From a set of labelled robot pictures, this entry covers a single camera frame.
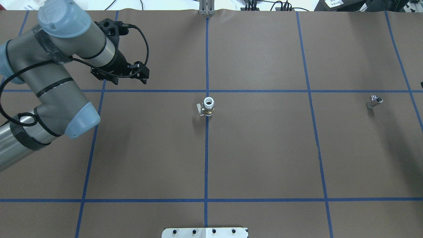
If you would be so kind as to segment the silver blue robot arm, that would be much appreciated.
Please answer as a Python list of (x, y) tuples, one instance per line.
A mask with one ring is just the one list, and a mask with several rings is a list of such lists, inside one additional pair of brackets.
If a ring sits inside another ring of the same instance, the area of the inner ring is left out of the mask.
[(120, 78), (149, 78), (146, 44), (144, 62), (129, 63), (118, 49), (120, 36), (133, 24), (104, 19), (95, 22), (73, 0), (47, 0), (37, 14), (38, 24), (1, 45), (1, 74), (5, 81), (26, 84), (40, 101), (28, 112), (8, 115), (1, 125), (1, 171), (66, 135), (75, 139), (97, 126), (100, 115), (84, 95), (65, 64), (79, 62), (98, 80), (117, 85)]

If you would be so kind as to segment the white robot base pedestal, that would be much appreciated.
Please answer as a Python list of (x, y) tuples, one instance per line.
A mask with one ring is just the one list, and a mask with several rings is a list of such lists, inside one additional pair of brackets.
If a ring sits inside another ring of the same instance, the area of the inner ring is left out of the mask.
[(249, 232), (243, 227), (196, 227), (166, 228), (162, 238), (248, 238)]

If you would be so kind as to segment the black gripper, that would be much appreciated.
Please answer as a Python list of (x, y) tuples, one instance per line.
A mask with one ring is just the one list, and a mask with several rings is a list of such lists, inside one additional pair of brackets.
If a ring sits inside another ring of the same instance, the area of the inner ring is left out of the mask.
[[(98, 68), (109, 74), (118, 76), (128, 76), (136, 73), (134, 78), (140, 80), (142, 83), (147, 83), (150, 73), (149, 68), (140, 61), (136, 61), (134, 64), (127, 62), (120, 50), (115, 52), (115, 55), (108, 64), (101, 67), (99, 66)], [(118, 85), (117, 77), (100, 72), (98, 69), (91, 68), (91, 74), (98, 80), (106, 80), (112, 82), (114, 85)]]

